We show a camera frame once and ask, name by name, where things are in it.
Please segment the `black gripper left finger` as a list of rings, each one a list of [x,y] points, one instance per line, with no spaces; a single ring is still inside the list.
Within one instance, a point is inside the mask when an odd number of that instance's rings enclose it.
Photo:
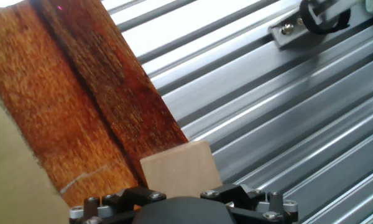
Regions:
[[[101,223],[104,219],[134,211],[135,206],[143,207],[166,199],[165,193],[145,187],[131,187],[115,194],[88,197],[82,205],[70,209],[69,223]]]

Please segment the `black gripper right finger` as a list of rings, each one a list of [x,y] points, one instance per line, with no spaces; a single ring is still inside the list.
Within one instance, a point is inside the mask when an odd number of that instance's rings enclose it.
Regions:
[[[203,191],[200,197],[224,204],[236,223],[298,223],[298,204],[280,192],[225,184]]]

